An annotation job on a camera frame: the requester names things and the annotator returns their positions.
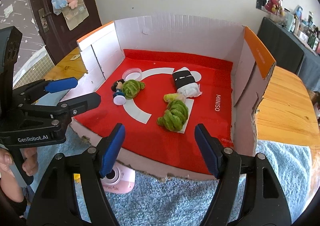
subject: red mat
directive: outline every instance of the red mat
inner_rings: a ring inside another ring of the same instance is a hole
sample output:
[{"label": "red mat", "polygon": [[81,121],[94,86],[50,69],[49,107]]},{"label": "red mat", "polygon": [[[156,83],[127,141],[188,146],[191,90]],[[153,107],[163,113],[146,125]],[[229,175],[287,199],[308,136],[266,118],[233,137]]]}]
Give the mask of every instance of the red mat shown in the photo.
[{"label": "red mat", "polygon": [[[195,54],[124,51],[124,61],[97,91],[101,96],[100,106],[76,116],[76,119],[102,137],[108,136],[117,123],[122,123],[126,130],[123,148],[167,165],[209,174],[194,139],[194,129],[197,124],[203,123],[211,136],[217,137],[224,147],[233,147],[230,140],[232,62]],[[167,106],[163,100],[164,94],[176,92],[170,74],[147,77],[143,80],[145,89],[134,98],[140,109],[152,114],[147,124],[136,121],[122,106],[113,104],[112,84],[121,79],[127,69],[135,67],[142,71],[161,67],[175,70],[187,67],[201,74],[202,78],[197,83],[203,94],[193,98],[184,134],[167,131],[156,124],[156,119],[163,116]],[[217,95],[221,98],[220,111],[216,111]]]}]

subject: dark brown door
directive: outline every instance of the dark brown door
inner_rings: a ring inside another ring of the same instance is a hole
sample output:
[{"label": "dark brown door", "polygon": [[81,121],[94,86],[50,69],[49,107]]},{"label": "dark brown door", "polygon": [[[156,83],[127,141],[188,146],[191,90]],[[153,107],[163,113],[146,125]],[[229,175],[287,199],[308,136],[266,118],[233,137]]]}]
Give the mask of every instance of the dark brown door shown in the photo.
[{"label": "dark brown door", "polygon": [[46,16],[49,31],[44,33],[38,10],[43,8],[44,13],[53,12],[51,0],[30,0],[30,3],[39,26],[39,33],[54,64],[77,47],[77,39],[101,26],[95,0],[84,0],[89,16],[81,24],[70,31],[62,13],[60,15],[52,13]]}]

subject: gray tablecloth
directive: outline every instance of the gray tablecloth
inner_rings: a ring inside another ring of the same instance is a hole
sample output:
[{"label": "gray tablecloth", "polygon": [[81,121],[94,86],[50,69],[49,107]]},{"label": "gray tablecloth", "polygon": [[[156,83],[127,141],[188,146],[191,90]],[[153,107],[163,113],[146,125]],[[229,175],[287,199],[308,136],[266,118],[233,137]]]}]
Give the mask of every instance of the gray tablecloth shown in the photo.
[{"label": "gray tablecloth", "polygon": [[309,90],[320,92],[320,56],[314,55],[291,32],[267,17],[262,20],[258,37],[277,66],[298,75]]}]

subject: door handle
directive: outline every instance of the door handle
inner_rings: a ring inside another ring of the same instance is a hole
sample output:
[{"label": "door handle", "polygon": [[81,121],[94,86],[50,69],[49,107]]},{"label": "door handle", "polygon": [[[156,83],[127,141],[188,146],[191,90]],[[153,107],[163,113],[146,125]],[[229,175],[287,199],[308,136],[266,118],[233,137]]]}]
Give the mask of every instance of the door handle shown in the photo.
[{"label": "door handle", "polygon": [[38,13],[39,13],[39,17],[40,17],[40,21],[41,21],[41,25],[42,25],[42,29],[43,29],[43,32],[46,33],[49,31],[49,26],[48,26],[48,22],[46,20],[46,16],[48,16],[49,14],[52,14],[52,12],[49,12],[49,13],[44,13],[44,9],[41,8],[38,10]]}]

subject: black sleeve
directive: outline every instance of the black sleeve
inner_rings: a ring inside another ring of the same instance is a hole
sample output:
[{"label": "black sleeve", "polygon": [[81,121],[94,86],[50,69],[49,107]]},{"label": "black sleeve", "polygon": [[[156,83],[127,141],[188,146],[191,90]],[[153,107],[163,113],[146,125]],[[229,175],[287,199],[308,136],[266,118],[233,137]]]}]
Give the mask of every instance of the black sleeve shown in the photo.
[{"label": "black sleeve", "polygon": [[22,216],[24,214],[24,212],[26,211],[27,208],[27,200],[26,198],[24,198],[24,200],[21,203],[16,203],[14,201],[12,201],[11,199],[9,199],[4,192],[2,191],[1,187],[0,187],[0,192],[2,193],[2,195],[5,197],[5,199],[7,200],[7,202],[10,204],[10,206],[14,209],[14,211],[17,213],[18,216]]}]

